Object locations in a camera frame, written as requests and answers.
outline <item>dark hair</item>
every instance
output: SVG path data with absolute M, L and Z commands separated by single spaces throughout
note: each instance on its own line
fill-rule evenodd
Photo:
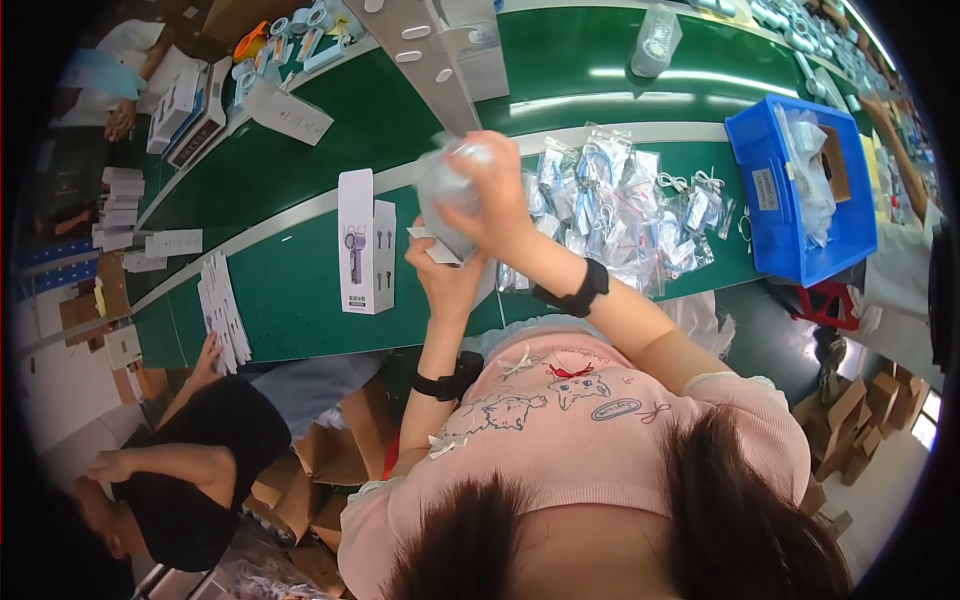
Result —
M 668 568 L 684 600 L 841 598 L 851 588 L 827 528 L 779 497 L 746 463 L 730 412 L 691 426 L 674 423 L 660 441 L 673 514 Z M 447 491 L 403 545 L 384 587 L 391 600 L 509 595 L 525 497 L 498 474 Z
M 50 509 L 45 515 L 43 529 L 52 548 L 51 554 L 59 560 L 65 572 L 80 574 L 74 588 L 80 597 L 105 600 L 129 600 L 136 582 L 130 555 L 115 559 L 107 545 L 84 522 L 73 499 L 60 489 L 50 490 Z

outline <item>hand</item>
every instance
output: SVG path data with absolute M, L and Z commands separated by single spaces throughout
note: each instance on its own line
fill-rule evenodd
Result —
M 199 390 L 224 376 L 223 373 L 213 370 L 221 351 L 223 351 L 223 348 L 217 346 L 217 333 L 210 331 L 206 335 L 206 340 L 204 340 L 204 348 L 200 350 L 197 366 L 193 368 L 193 374 L 187 380 L 187 383 L 193 386 L 194 390 Z
M 99 452 L 86 470 L 86 477 L 104 483 L 127 481 L 136 471 L 133 462 L 133 454 L 130 450 Z
M 110 114 L 104 138 L 110 142 L 117 142 L 127 137 L 136 120 L 136 103 L 127 98 L 121 98 L 117 108 Z
M 871 91 L 870 96 L 861 93 L 860 106 L 866 110 L 867 115 L 873 119 L 878 127 L 893 126 L 890 121 L 890 112 L 887 111 L 887 108 L 882 104 L 880 97 L 876 95 L 875 91 Z
M 413 227 L 423 227 L 423 217 L 417 217 Z M 436 240 L 410 238 L 410 248 L 404 255 L 417 269 L 417 279 L 430 305 L 430 319 L 443 324 L 467 324 L 470 306 L 476 298 L 480 275 L 487 264 L 487 254 L 478 250 L 462 267 L 438 264 L 426 253 Z
M 471 132 L 466 142 L 489 148 L 492 161 L 480 162 L 454 153 L 447 155 L 446 163 L 473 181 L 480 195 L 480 213 L 469 215 L 449 205 L 438 210 L 448 225 L 510 264 L 537 234 L 520 181 L 520 153 L 514 142 L 497 132 Z

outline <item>pink t-shirt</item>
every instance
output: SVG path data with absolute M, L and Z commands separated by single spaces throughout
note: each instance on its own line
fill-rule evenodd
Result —
M 672 420 L 692 422 L 716 405 L 733 408 L 743 455 L 756 472 L 784 498 L 803 499 L 810 473 L 804 432 L 769 383 L 718 373 L 694 378 L 677 397 L 587 333 L 516 339 L 446 422 L 435 458 L 341 514 L 338 563 L 360 600 L 382 597 L 400 541 L 418 534 L 423 507 L 455 481 L 483 481 L 495 469 L 534 495 L 530 511 L 587 503 L 670 516 L 660 434 Z

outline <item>white tag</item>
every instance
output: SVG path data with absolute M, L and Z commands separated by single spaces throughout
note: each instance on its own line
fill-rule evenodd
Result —
M 756 188 L 756 202 L 760 210 L 779 210 L 777 200 L 777 186 L 770 169 L 759 169 L 753 172 L 754 188 Z

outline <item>black t-shirt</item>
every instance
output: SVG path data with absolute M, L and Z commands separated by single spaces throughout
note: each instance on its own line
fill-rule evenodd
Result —
M 130 506 L 155 561 L 208 570 L 232 540 L 256 476 L 290 447 L 290 430 L 270 400 L 242 377 L 228 375 L 194 393 L 155 433 L 138 432 L 124 447 L 162 444 L 226 446 L 237 466 L 230 510 L 192 483 L 143 471 L 113 484 L 113 496 Z

